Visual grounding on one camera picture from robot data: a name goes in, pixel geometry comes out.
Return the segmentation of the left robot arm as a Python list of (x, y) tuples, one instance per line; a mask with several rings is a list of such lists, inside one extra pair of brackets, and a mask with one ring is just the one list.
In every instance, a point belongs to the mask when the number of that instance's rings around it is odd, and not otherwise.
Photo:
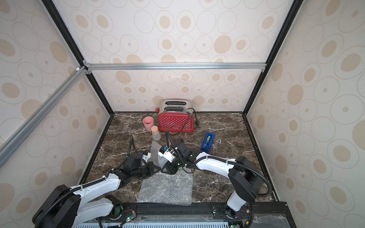
[(122, 163), (102, 178), (73, 187), (56, 187), (32, 222), (36, 228), (73, 228), (99, 217), (119, 219), (123, 213), (133, 214), (109, 192), (123, 188), (133, 178), (147, 179), (160, 170), (152, 161), (145, 161), (142, 154), (128, 152)]

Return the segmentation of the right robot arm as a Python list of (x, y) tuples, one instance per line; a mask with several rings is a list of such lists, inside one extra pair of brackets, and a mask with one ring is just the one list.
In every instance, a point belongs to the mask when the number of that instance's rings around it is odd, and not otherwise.
[(167, 160), (161, 170), (165, 174), (174, 175), (180, 168), (187, 168), (210, 171), (228, 178), (234, 191), (226, 202), (225, 214), (231, 219), (237, 217), (243, 206), (272, 193), (269, 181), (246, 157), (228, 159), (203, 151), (192, 152), (183, 142), (177, 146), (162, 147), (158, 155)]

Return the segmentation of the clear bubble wrap sheet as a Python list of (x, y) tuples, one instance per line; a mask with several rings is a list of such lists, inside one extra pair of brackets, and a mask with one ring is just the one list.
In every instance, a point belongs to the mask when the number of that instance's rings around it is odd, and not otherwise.
[(137, 201), (187, 206), (192, 203), (193, 175), (179, 169), (169, 175), (158, 172), (144, 179)]

